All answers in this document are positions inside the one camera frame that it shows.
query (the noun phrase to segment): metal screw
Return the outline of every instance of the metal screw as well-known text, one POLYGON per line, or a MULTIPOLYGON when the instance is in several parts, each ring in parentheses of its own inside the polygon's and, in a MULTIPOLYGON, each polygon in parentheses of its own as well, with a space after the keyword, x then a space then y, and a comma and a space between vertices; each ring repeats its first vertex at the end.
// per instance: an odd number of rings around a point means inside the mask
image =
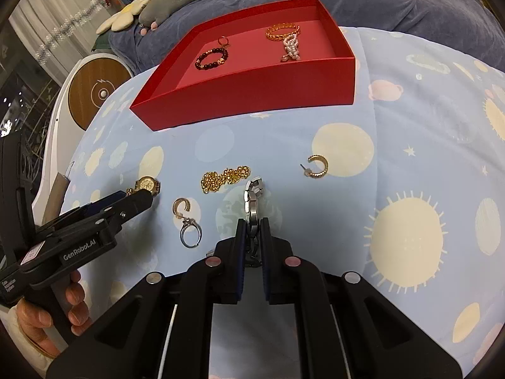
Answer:
POLYGON ((208 257, 205 260, 205 264, 207 266, 210 266, 211 268, 213 268, 215 266, 219 266, 221 264, 221 258, 219 258, 219 257, 208 257))
POLYGON ((348 272, 344 275, 344 279, 349 283, 358 283, 361 281, 361 277, 356 272, 348 272))
POLYGON ((284 260, 284 263, 287 265, 287 266, 291 266, 291 267, 297 267, 297 266, 300 266, 301 264, 301 259, 298 258, 298 257, 287 257, 285 260, 284 260))
POLYGON ((146 276, 146 281, 147 283, 154 285, 155 283, 161 281, 161 274, 158 272, 151 272, 148 276, 146 276))

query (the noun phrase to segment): blue blanket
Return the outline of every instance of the blue blanket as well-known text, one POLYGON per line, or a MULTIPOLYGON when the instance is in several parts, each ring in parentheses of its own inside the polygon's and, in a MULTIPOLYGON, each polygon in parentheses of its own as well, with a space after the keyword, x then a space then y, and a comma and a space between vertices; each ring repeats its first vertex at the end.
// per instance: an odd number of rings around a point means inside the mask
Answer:
MULTIPOLYGON (((195 25, 277 0, 199 0, 141 37, 138 24, 111 33, 113 50, 138 73, 158 65, 195 25)), ((480 0, 321 0, 337 23, 400 31, 438 42, 505 70, 505 33, 480 0)))

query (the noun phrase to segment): human hand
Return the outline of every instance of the human hand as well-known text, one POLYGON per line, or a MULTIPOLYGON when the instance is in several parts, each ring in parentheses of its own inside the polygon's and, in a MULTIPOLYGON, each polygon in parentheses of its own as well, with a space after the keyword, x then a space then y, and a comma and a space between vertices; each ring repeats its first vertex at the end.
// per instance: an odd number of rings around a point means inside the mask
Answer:
MULTIPOLYGON (((84 302, 84 289, 78 283, 81 279, 79 271, 70 274, 72 283, 65 290, 67 301, 72 305, 68 313, 68 319, 72 324, 72 332, 80 336, 92 324, 89 318, 89 309, 84 302)), ((45 352, 52 356, 58 356, 60 351, 49 339, 43 328, 52 326, 52 317, 49 312, 42 308, 25 301, 24 298, 18 302, 16 307, 19 327, 27 337, 35 342, 45 352)))

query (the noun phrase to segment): watch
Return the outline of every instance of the watch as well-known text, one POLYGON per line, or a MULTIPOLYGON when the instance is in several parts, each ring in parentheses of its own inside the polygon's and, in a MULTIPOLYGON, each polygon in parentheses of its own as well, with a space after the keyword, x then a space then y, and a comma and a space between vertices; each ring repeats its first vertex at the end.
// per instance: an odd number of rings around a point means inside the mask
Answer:
POLYGON ((152 177, 142 177, 137 182, 135 182, 135 188, 127 188, 126 195, 132 195, 132 193, 138 190, 148 190, 153 196, 160 193, 161 183, 152 177))

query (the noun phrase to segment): beige sleeve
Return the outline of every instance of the beige sleeve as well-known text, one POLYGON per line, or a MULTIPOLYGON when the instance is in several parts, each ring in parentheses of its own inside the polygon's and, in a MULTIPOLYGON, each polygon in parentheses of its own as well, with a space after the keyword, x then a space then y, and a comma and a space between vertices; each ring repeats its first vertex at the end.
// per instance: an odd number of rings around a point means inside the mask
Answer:
POLYGON ((34 345, 25 337, 18 324, 18 315, 16 307, 12 307, 6 318, 5 329, 9 333, 14 344, 17 346, 23 357, 35 369, 35 371, 42 377, 45 377, 47 368, 52 362, 49 358, 39 352, 34 345))

